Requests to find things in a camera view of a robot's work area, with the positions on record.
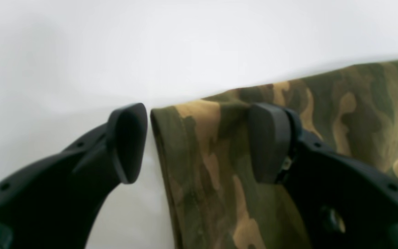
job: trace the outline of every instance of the black rubber tip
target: black rubber tip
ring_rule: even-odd
[[[253,104],[248,110],[248,138],[256,181],[275,183],[292,139],[286,112],[273,104]]]
[[[144,104],[132,104],[111,113],[106,131],[107,150],[122,183],[134,183],[141,171],[147,135]]]

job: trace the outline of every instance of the green camouflage pattern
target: green camouflage pattern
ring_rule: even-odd
[[[338,153],[398,181],[398,61],[153,109],[177,248],[311,248],[286,190],[254,180],[245,120],[253,102],[293,109]]]

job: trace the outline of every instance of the white background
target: white background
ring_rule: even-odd
[[[0,180],[131,102],[394,58],[394,0],[2,0]],[[112,192],[87,248],[174,248],[151,130],[137,183]]]

